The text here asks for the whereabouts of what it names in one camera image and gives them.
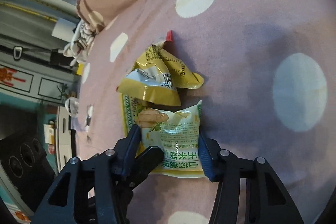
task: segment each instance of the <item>bed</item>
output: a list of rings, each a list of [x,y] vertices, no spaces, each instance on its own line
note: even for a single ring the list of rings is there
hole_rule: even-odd
[[[265,157],[306,224],[336,185],[335,0],[78,0],[98,33],[85,65],[77,134],[84,160],[124,137],[116,88],[145,49],[173,30],[165,49],[204,77],[181,90],[203,100],[201,125],[238,157]],[[244,183],[238,223],[244,219]],[[150,175],[134,190],[131,223],[208,223],[217,184]]]

